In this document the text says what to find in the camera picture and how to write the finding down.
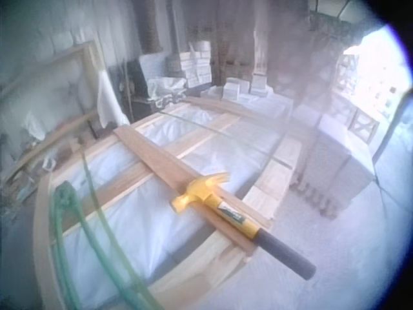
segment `concrete floor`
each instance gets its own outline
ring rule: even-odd
[[[407,127],[399,126],[376,165],[383,190],[371,183],[334,221],[320,217],[296,193],[287,194],[272,232],[317,265],[311,281],[303,281],[259,250],[244,269],[193,309],[374,306],[399,269],[411,238],[410,137]],[[29,201],[20,210],[1,240],[1,299],[9,298],[18,309],[39,303],[32,261],[33,207]]]

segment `wooden furniture frame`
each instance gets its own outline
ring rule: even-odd
[[[342,94],[337,90],[333,90],[333,93],[345,105],[345,108],[339,109],[331,106],[332,109],[335,109],[330,112],[331,116],[335,117],[341,114],[346,117],[347,120],[344,125],[347,129],[367,144],[370,144],[380,125],[381,116],[379,112],[370,107],[355,104],[348,95]],[[361,134],[363,130],[367,131],[367,136]]]
[[[208,100],[206,102],[205,100],[189,98],[188,102],[197,102],[198,107],[211,109],[210,105],[214,101]],[[206,124],[212,130],[199,127],[173,141],[163,150],[180,159],[217,136],[220,131],[235,124],[240,116],[246,116],[245,119],[251,119],[255,122],[258,121],[259,115],[255,113],[244,115],[245,109],[234,110],[234,106],[230,103],[215,102],[215,104],[214,110],[218,110],[222,114]],[[130,127],[138,132],[143,132],[146,127],[155,122],[158,126],[162,126],[164,120],[172,117],[168,114],[176,114],[188,109],[189,106],[189,103],[174,105],[163,111],[167,114],[155,113],[131,124]],[[123,143],[128,146],[130,141],[126,140],[124,139]],[[113,133],[86,149],[85,156],[90,161],[119,142],[120,139]],[[271,156],[268,157],[266,167],[242,201],[217,188],[219,194],[256,223],[267,229],[271,228],[275,213],[288,191],[300,149],[300,142],[288,136],[284,137],[272,154],[274,159]],[[46,309],[65,309],[56,282],[54,263],[50,256],[52,240],[48,235],[48,200],[53,189],[81,166],[81,156],[76,154],[60,169],[45,176],[41,180],[37,193],[33,235],[34,263],[37,282]],[[138,188],[153,175],[154,173],[144,163],[136,163],[97,190],[96,194],[101,208],[104,210],[110,208],[116,201]],[[96,215],[90,197],[83,200],[83,209],[87,218]],[[78,226],[79,224],[74,218],[63,219],[65,234],[70,233]],[[230,233],[216,230],[178,266],[150,285],[149,290],[165,309],[181,309],[194,303],[231,277],[249,261],[249,257],[252,256],[256,248],[255,245],[245,237],[243,238],[249,243],[245,240],[229,238]],[[126,309],[126,304],[121,302],[112,306],[112,309]]]
[[[20,76],[18,76],[9,86],[7,86],[1,93],[1,97],[4,100],[9,94],[11,94],[15,89],[20,87],[27,79],[33,77],[35,74],[40,74],[50,67],[65,62],[70,61],[74,57],[80,57],[83,62],[83,68],[85,72],[86,82],[90,87],[93,99],[97,101],[97,91],[99,87],[99,76],[98,72],[105,68],[105,63],[103,61],[102,52],[97,41],[89,41],[82,43],[80,45],[73,46],[64,52],[55,55],[52,59],[37,64],[34,68],[24,71]],[[69,134],[80,125],[89,121],[97,116],[96,109],[85,114],[69,124],[66,124],[60,130],[52,133],[44,141],[40,143],[33,151],[29,152],[21,160],[19,160],[15,168],[10,171],[10,173],[4,178],[4,182],[11,180],[21,169],[23,169],[28,163],[30,163],[34,158],[43,154],[47,149],[49,149],[53,144],[59,141],[63,136]]]

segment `green rope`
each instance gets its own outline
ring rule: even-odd
[[[79,220],[90,245],[95,251],[98,260],[108,273],[109,277],[112,279],[125,301],[134,309],[146,309],[147,303],[140,300],[135,292],[126,286],[122,277],[109,262],[109,259],[99,245],[96,236],[93,234],[89,224],[86,221],[81,202],[77,198],[77,194],[73,186],[68,181],[65,181],[56,188],[55,194],[56,193],[59,196],[59,206],[62,209],[74,212],[77,216],[77,219]]]
[[[58,275],[60,276],[62,286],[64,287],[65,296],[67,297],[71,308],[82,309],[79,295],[77,294],[73,279],[70,275],[69,263],[67,260],[65,245],[63,244],[62,218],[63,210],[61,203],[64,201],[64,193],[56,189],[53,195],[52,206],[50,208],[51,217],[54,219],[54,230],[56,246],[54,253],[57,256]]]
[[[82,153],[82,159],[83,159],[83,167],[85,169],[86,178],[87,178],[87,181],[88,181],[90,195],[92,197],[92,201],[93,201],[94,207],[96,209],[97,215],[99,216],[99,219],[100,219],[100,221],[103,225],[103,229],[105,230],[106,234],[109,237],[110,243],[112,244],[112,246],[116,250],[116,253],[119,256],[119,258],[121,259],[121,263],[123,264],[126,271],[128,272],[129,277],[131,278],[132,283],[133,283],[136,291],[139,292],[139,294],[142,295],[143,299],[150,305],[151,309],[162,310],[161,305],[159,305],[159,303],[156,301],[156,299],[150,294],[150,292],[149,292],[148,288],[146,287],[146,285],[143,283],[143,281],[136,274],[134,268],[132,267],[132,265],[130,264],[128,258],[126,257],[125,252],[122,250],[121,246],[119,245],[119,243],[116,240],[115,235],[113,234],[112,230],[110,229],[110,226],[109,226],[109,224],[106,220],[106,216],[103,214],[102,209],[99,207],[99,201],[97,199],[96,192],[95,192],[93,182],[92,182],[92,175],[90,174],[90,171],[89,171],[84,153]]]

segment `hammer handle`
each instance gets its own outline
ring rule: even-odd
[[[289,246],[260,228],[252,241],[305,280],[316,273],[316,266]]]

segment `white plastic sheet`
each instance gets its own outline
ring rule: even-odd
[[[204,125],[217,116],[199,108],[189,108],[178,115]],[[165,146],[196,128],[194,124],[167,116],[165,121],[149,126],[144,135],[158,145]],[[279,140],[277,134],[243,120],[225,132],[267,153]],[[229,172],[231,180],[223,188],[240,198],[255,182],[266,160],[267,157],[262,153],[223,136],[216,136],[183,158],[186,164],[201,174]],[[138,161],[137,156],[121,143],[109,148],[88,163],[95,189],[110,182]],[[69,181],[81,198],[88,195],[82,169],[75,171]],[[206,223],[194,210],[189,208],[182,214],[174,213],[170,207],[174,196],[173,191],[158,177],[153,177],[105,211],[120,246],[137,273],[148,283],[185,258],[182,257],[185,252],[182,248],[189,240],[196,247],[206,238],[195,238]],[[94,217],[89,224],[113,266],[126,282],[130,282],[99,220]],[[117,289],[101,267],[81,229],[76,229],[65,238],[65,247],[83,307],[98,307],[117,296]]]

